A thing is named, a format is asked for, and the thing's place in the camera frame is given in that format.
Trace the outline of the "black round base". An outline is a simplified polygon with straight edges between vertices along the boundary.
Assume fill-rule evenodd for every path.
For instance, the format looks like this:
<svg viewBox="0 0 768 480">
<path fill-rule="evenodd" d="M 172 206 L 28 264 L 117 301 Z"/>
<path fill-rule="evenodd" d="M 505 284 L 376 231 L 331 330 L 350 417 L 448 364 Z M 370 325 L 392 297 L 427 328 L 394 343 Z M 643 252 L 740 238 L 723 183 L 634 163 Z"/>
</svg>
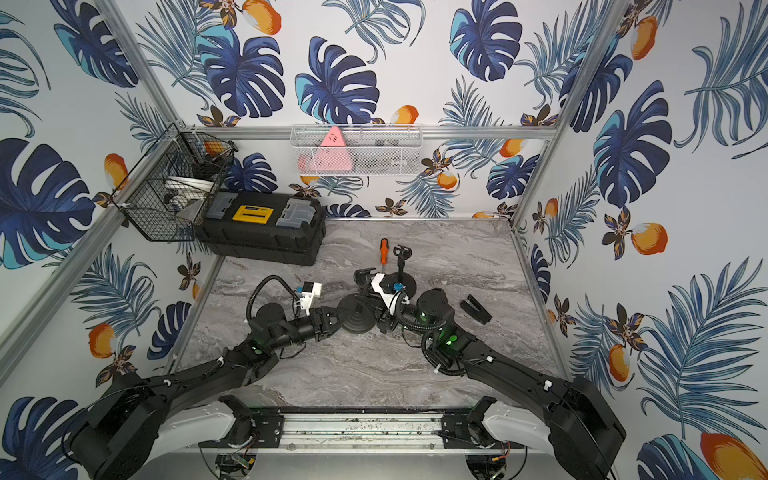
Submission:
<svg viewBox="0 0 768 480">
<path fill-rule="evenodd" d="M 336 316 L 341 327 L 352 334 L 369 332 L 377 324 L 375 309 L 357 295 L 345 296 L 337 306 Z"/>
<path fill-rule="evenodd" d="M 397 282 L 397 272 L 388 274 L 381 282 L 382 289 L 387 294 L 395 295 L 404 291 L 409 298 L 413 298 L 417 293 L 417 284 L 415 279 L 408 273 L 405 273 L 403 283 Z"/>
</svg>

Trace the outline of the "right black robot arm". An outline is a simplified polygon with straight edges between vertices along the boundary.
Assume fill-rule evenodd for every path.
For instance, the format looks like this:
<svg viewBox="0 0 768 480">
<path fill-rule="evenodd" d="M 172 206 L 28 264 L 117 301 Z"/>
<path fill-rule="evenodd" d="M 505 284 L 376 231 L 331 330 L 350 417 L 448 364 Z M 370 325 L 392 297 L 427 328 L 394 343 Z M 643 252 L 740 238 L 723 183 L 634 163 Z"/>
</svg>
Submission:
<svg viewBox="0 0 768 480">
<path fill-rule="evenodd" d="M 541 421 L 554 458 L 573 478 L 609 478 L 626 430 L 591 381 L 547 375 L 502 355 L 455 324 L 441 289 L 423 293 L 416 305 L 404 297 L 401 290 L 366 300 L 388 329 L 400 325 L 421 335 L 419 349 L 438 373 L 490 386 Z"/>
</svg>

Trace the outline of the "black stand pole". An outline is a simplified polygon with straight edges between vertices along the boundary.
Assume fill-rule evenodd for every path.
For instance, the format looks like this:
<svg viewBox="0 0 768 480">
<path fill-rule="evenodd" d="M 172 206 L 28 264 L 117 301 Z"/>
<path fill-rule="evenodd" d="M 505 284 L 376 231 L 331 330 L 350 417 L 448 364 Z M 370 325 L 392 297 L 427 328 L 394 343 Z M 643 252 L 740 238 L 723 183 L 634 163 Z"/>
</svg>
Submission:
<svg viewBox="0 0 768 480">
<path fill-rule="evenodd" d="M 372 280 L 375 276 L 376 268 L 358 269 L 353 274 L 353 281 L 358 289 L 358 295 L 364 298 L 373 295 Z"/>
<path fill-rule="evenodd" d="M 393 254 L 397 257 L 397 282 L 403 283 L 405 278 L 405 264 L 412 256 L 412 249 L 404 245 L 396 245 Z"/>
</svg>

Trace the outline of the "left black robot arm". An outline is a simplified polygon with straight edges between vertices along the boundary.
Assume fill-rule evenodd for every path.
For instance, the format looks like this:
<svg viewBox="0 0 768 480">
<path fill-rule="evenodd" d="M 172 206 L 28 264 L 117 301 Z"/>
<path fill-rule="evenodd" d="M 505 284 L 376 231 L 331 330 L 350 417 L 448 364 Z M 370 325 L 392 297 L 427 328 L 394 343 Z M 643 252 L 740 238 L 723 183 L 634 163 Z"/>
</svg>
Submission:
<svg viewBox="0 0 768 480">
<path fill-rule="evenodd" d="M 202 439 L 231 446 L 254 443 L 257 429 L 251 410 L 229 390 L 264 378 L 284 348 L 327 339 L 343 321 L 333 307 L 311 308 L 304 316 L 288 319 L 278 303 L 248 311 L 246 317 L 249 335 L 216 360 L 166 376 L 119 377 L 75 424 L 63 452 L 92 479 L 127 479 L 149 460 L 163 424 L 213 396 L 219 396 L 228 423 L 222 433 Z"/>
</svg>

